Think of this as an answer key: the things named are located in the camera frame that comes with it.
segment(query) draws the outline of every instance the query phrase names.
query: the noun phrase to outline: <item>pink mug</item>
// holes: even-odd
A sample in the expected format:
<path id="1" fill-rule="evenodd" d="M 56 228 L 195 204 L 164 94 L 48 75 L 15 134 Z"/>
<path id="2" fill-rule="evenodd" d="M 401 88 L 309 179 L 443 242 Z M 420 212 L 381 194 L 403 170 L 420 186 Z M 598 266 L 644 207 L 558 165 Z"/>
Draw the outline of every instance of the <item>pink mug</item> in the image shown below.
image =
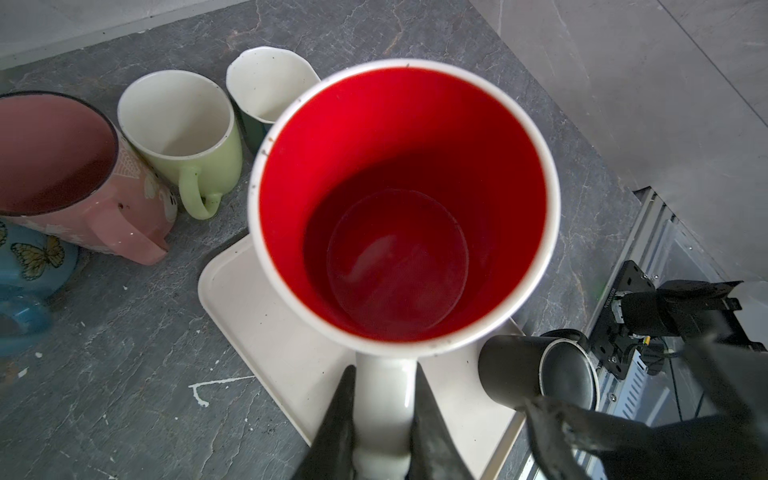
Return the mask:
<path id="1" fill-rule="evenodd" d="M 66 94 L 0 96 L 0 216 L 143 265 L 165 257 L 177 201 L 99 110 Z"/>

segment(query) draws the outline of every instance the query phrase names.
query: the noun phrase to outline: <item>dark green mug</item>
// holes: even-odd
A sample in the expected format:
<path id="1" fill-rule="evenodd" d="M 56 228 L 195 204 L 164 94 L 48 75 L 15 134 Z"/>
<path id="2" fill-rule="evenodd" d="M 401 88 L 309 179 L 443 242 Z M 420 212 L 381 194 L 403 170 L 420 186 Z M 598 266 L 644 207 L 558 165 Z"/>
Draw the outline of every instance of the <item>dark green mug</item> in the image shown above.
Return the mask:
<path id="1" fill-rule="evenodd" d="M 227 68 L 227 90 L 237 105 L 245 143 L 256 154 L 277 118 L 302 93 L 320 82 L 312 65 L 291 50 L 246 50 Z"/>

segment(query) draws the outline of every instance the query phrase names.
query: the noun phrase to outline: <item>mug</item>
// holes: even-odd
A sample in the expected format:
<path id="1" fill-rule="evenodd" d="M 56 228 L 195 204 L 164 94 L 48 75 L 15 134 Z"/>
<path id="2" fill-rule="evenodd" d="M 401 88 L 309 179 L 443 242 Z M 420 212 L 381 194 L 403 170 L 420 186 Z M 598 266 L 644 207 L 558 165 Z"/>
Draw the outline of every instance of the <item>mug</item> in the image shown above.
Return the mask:
<path id="1" fill-rule="evenodd" d="M 50 328 L 51 314 L 38 297 L 0 285 L 0 356 L 23 352 L 42 340 Z"/>
<path id="2" fill-rule="evenodd" d="M 47 91 L 0 96 L 0 217 L 152 265 L 174 196 L 100 111 Z"/>
<path id="3" fill-rule="evenodd" d="M 258 151 L 264 132 L 319 82 L 312 65 L 291 50 L 256 47 L 241 53 L 227 67 L 227 90 L 240 110 L 248 148 Z"/>
<path id="4" fill-rule="evenodd" d="M 227 94 L 191 71 L 163 70 L 139 78 L 118 102 L 127 139 L 170 182 L 198 220 L 216 214 L 240 179 L 243 147 Z"/>
<path id="5" fill-rule="evenodd" d="M 45 298 L 67 282 L 77 262 L 75 245 L 0 219 L 0 285 Z"/>
<path id="6" fill-rule="evenodd" d="M 461 68 L 358 65 L 273 125 L 251 174 L 249 229 L 281 298 L 357 351 L 360 476 L 406 475 L 416 360 L 506 321 L 544 274 L 559 219 L 541 133 Z"/>
<path id="7" fill-rule="evenodd" d="M 515 410 L 541 395 L 586 410 L 600 402 L 598 375 L 589 356 L 578 341 L 558 331 L 491 337 L 480 350 L 478 374 L 494 402 Z"/>

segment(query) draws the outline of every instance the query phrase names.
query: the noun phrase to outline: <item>white paint splatter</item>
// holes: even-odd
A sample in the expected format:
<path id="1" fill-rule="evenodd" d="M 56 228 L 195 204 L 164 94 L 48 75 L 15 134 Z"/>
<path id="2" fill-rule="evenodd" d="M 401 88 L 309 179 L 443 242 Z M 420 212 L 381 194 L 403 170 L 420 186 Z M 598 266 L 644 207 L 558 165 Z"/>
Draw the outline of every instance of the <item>white paint splatter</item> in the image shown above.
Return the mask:
<path id="1" fill-rule="evenodd" d="M 98 468 L 96 468 L 96 467 L 92 467 L 92 466 L 90 466 L 90 465 L 89 465 L 89 467 L 91 467 L 92 469 L 94 469 L 96 472 L 99 472 L 99 473 L 103 473 L 104 475 L 106 475 L 107 477 L 109 477 L 109 480 L 118 480 L 118 477 L 114 477 L 114 476 L 112 476 L 112 475 L 108 474 L 107 472 L 105 472 L 104 470 L 99 470 Z"/>
<path id="2" fill-rule="evenodd" d="M 211 380 L 209 382 L 200 382 L 195 383 L 194 385 L 188 385 L 187 387 L 192 389 L 192 395 L 194 395 L 195 400 L 197 400 L 197 404 L 201 407 L 207 408 L 210 405 L 210 402 L 206 402 L 200 396 L 197 394 L 197 387 L 205 386 L 205 385 L 213 385 L 215 383 L 230 383 L 230 382 L 236 382 L 237 380 L 245 380 L 245 379 L 255 379 L 255 375 L 249 375 L 249 376 L 238 376 L 232 379 L 222 379 L 222 380 Z"/>

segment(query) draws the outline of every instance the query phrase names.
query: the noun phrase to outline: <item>mug rim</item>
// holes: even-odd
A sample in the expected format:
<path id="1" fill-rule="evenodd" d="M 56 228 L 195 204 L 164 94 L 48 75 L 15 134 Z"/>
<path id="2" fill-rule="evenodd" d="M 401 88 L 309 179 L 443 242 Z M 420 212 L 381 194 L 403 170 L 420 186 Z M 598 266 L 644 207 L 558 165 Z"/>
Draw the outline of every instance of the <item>mug rim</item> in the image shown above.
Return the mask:
<path id="1" fill-rule="evenodd" d="M 559 339 L 555 338 L 553 342 L 550 342 L 545 348 L 544 352 L 541 353 L 541 359 L 538 361 L 538 391 L 541 392 L 542 395 L 545 395 L 544 393 L 544 361 L 547 359 L 547 355 L 549 355 L 553 348 L 555 348 L 560 343 L 568 343 L 574 347 L 576 347 L 576 350 L 581 354 L 581 356 L 584 357 L 584 363 L 587 365 L 587 368 L 590 372 L 590 379 L 592 380 L 592 392 L 594 393 L 594 397 L 592 398 L 592 403 L 590 405 L 590 410 L 594 410 L 600 405 L 600 382 L 598 379 L 598 372 L 595 370 L 594 365 L 592 365 L 592 361 L 589 360 L 589 355 L 587 352 L 581 348 L 581 345 L 576 343 L 575 341 L 571 339 Z"/>
<path id="2" fill-rule="evenodd" d="M 266 247 L 261 228 L 259 198 L 263 172 L 272 147 L 281 131 L 307 101 L 318 95 L 321 91 L 324 91 L 329 86 L 358 74 L 388 68 L 411 67 L 437 71 L 472 84 L 496 100 L 505 110 L 515 117 L 515 120 L 521 125 L 536 150 L 545 179 L 547 206 L 541 240 L 531 259 L 530 266 L 515 288 L 513 288 L 503 300 L 491 309 L 491 311 L 461 329 L 442 336 L 415 342 L 388 342 L 358 336 L 341 329 L 321 318 L 296 296 L 277 271 L 269 250 Z M 280 115 L 275 124 L 267 132 L 253 163 L 253 169 L 250 175 L 250 188 L 248 189 L 247 208 L 248 227 L 256 249 L 257 257 L 264 269 L 264 273 L 266 274 L 267 279 L 269 279 L 272 287 L 280 295 L 280 298 L 286 302 L 290 309 L 301 317 L 304 322 L 308 323 L 331 340 L 357 352 L 377 356 L 418 358 L 420 356 L 437 355 L 467 345 L 496 329 L 504 321 L 509 319 L 513 312 L 517 311 L 523 302 L 529 298 L 534 288 L 538 285 L 538 282 L 544 276 L 549 260 L 552 257 L 558 237 L 561 205 L 560 184 L 549 147 L 533 120 L 527 113 L 525 113 L 517 102 L 509 97 L 509 95 L 507 95 L 501 88 L 463 68 L 437 61 L 414 58 L 393 58 L 356 65 L 323 79 L 320 83 L 315 84 L 309 90 L 301 94 L 283 112 L 283 114 Z"/>
<path id="3" fill-rule="evenodd" d="M 228 92 L 230 92 L 230 95 L 232 96 L 232 99 L 233 99 L 233 100 L 235 100 L 235 103 L 237 104 L 237 107 L 238 107 L 238 108 L 239 108 L 239 109 L 240 109 L 240 110 L 241 110 L 241 111 L 242 111 L 244 114 L 246 114 L 246 115 L 248 115 L 249 117 L 252 117 L 252 118 L 254 118 L 254 119 L 258 120 L 258 121 L 260 121 L 261 123 L 263 123 L 263 124 L 266 124 L 266 125 L 273 125 L 273 124 L 275 124 L 275 122 L 277 122 L 277 120 L 274 120 L 274 121 L 273 121 L 273 120 L 265 120 L 264 118 L 262 118 L 262 117 L 259 117 L 259 116 L 257 116 L 257 115 L 251 115 L 251 114 L 249 114 L 249 113 L 248 113 L 248 112 L 245 110 L 245 108 L 243 108 L 243 107 L 240 105 L 240 102 L 237 100 L 237 97 L 236 97 L 236 95 L 235 95 L 235 94 L 232 92 L 232 89 L 230 88 L 230 73 L 232 72 L 232 67 L 233 67 L 233 66 L 235 65 L 235 63 L 236 63 L 238 60 L 240 60 L 240 59 L 241 59 L 241 58 L 242 58 L 242 57 L 243 57 L 245 54 L 247 54 L 247 53 L 249 53 L 249 52 L 252 52 L 252 51 L 256 51 L 256 50 L 277 50 L 277 51 L 281 51 L 281 52 L 287 52 L 287 53 L 291 54 L 291 55 L 289 55 L 289 56 L 293 56 L 294 58 L 296 58 L 296 59 L 300 60 L 302 63 L 304 63 L 304 64 L 305 64 L 305 66 L 307 66 L 307 67 L 309 67 L 309 68 L 310 68 L 311 72 L 312 72 L 312 73 L 314 73 L 314 75 L 315 75 L 315 79 L 317 80 L 317 82 L 316 82 L 315 84 L 317 84 L 317 83 L 319 83 L 319 82 L 320 82 L 320 76 L 317 74 L 317 72 L 316 72 L 316 71 L 315 71 L 315 69 L 313 68 L 312 64 L 310 64 L 310 63 L 309 63 L 309 62 L 306 60 L 306 58 L 304 58 L 304 57 L 302 57 L 301 55 L 297 54 L 297 53 L 296 53 L 296 52 L 294 52 L 293 50 L 289 50 L 289 49 L 287 49 L 287 48 L 278 48 L 278 47 L 270 47 L 269 45 L 261 45 L 261 46 L 259 46 L 259 47 L 253 47 L 253 48 L 248 48 L 247 50 L 243 50 L 243 51 L 240 53 L 240 55 L 238 55 L 238 56 L 237 56 L 237 58 L 235 58 L 234 60 L 232 60 L 232 63 L 230 63 L 230 64 L 227 66 L 227 76 L 226 76 L 226 77 L 225 77 L 225 79 L 224 79 L 224 84 L 227 86 L 227 91 L 228 91 Z"/>
<path id="4" fill-rule="evenodd" d="M 134 138 L 134 136 L 132 134 L 128 133 L 128 130 L 126 130 L 126 128 L 124 126 L 124 122 L 122 121 L 122 117 L 121 117 L 121 113 L 120 112 L 121 112 L 121 107 L 123 105 L 123 100 L 125 99 L 125 94 L 129 90 L 131 90 L 136 84 L 138 84 L 140 81 L 143 81 L 146 78 L 153 77 L 153 76 L 156 76 L 156 75 L 167 74 L 167 73 L 171 73 L 171 72 L 174 73 L 174 74 L 181 73 L 181 74 L 185 74 L 185 75 L 190 75 L 192 77 L 202 78 L 203 80 L 207 81 L 208 83 L 210 83 L 214 87 L 216 87 L 216 89 L 223 95 L 224 100 L 227 101 L 227 107 L 229 108 L 229 112 L 230 112 L 230 121 L 229 121 L 229 125 L 227 125 L 227 131 L 224 132 L 224 135 L 222 135 L 221 138 L 213 146 L 209 147 L 208 149 L 206 149 L 204 151 L 197 152 L 196 154 L 184 155 L 184 156 L 172 156 L 172 155 L 159 154 L 157 152 L 154 152 L 154 151 L 150 150 L 149 148 L 146 148 L 144 145 L 140 144 L 139 142 L 137 142 L 136 139 Z M 211 80 L 210 78 L 208 78 L 208 77 L 206 77 L 204 75 L 195 73 L 193 71 L 188 71 L 188 70 L 177 70 L 177 69 L 158 70 L 158 71 L 152 71 L 152 72 L 150 72 L 150 73 L 148 73 L 146 75 L 142 75 L 141 77 L 139 77 L 136 80 L 132 81 L 131 84 L 128 85 L 125 88 L 125 90 L 123 90 L 123 93 L 120 95 L 120 100 L 118 100 L 118 123 L 120 125 L 120 129 L 123 131 L 123 135 L 125 135 L 125 137 L 128 139 L 128 141 L 131 142 L 131 145 L 133 145 L 134 147 L 139 149 L 143 154 L 151 155 L 153 157 L 157 157 L 157 158 L 161 158 L 163 160 L 169 160 L 169 161 L 196 160 L 198 158 L 206 157 L 208 154 L 214 152 L 216 149 L 218 149 L 224 143 L 224 141 L 227 140 L 227 138 L 230 137 L 230 135 L 232 134 L 233 127 L 235 125 L 235 110 L 232 107 L 232 102 L 230 101 L 229 97 L 227 97 L 227 93 L 224 91 L 224 89 L 222 89 L 222 87 L 220 87 L 218 83 L 216 83 L 215 81 Z"/>
<path id="5" fill-rule="evenodd" d="M 7 94 L 0 94 L 0 101 L 2 101 L 3 98 L 19 97 L 22 95 L 54 95 L 57 97 L 64 97 L 64 98 L 68 98 L 69 100 L 74 100 L 80 104 L 83 104 L 85 107 L 90 108 L 93 112 L 97 113 L 105 122 L 107 122 L 107 125 L 109 126 L 109 129 L 112 132 L 112 139 L 114 140 L 114 153 L 112 154 L 112 165 L 109 170 L 109 175 L 104 176 L 104 179 L 102 179 L 98 185 L 96 185 L 92 190 L 84 194 L 81 198 L 78 198 L 77 200 L 74 200 L 69 204 L 66 204 L 61 207 L 56 207 L 50 210 L 46 210 L 44 212 L 34 212 L 34 213 L 28 213 L 28 214 L 17 214 L 17 213 L 11 213 L 11 212 L 6 212 L 4 210 L 0 210 L 0 217 L 37 217 L 38 215 L 48 215 L 48 214 L 53 214 L 55 212 L 60 212 L 64 209 L 67 209 L 69 207 L 79 204 L 83 200 L 87 200 L 91 195 L 94 194 L 94 192 L 98 191 L 98 189 L 100 189 L 101 187 L 104 186 L 104 184 L 107 183 L 107 180 L 109 180 L 109 178 L 112 176 L 112 172 L 114 172 L 115 165 L 118 164 L 118 156 L 120 154 L 120 138 L 118 137 L 117 129 L 114 127 L 114 124 L 112 124 L 112 122 L 107 117 L 107 115 L 105 115 L 101 110 L 99 110 L 95 106 L 89 104 L 85 100 L 74 97 L 72 95 L 63 94 L 57 91 L 47 91 L 47 90 L 24 90 L 24 91 L 15 91 Z"/>

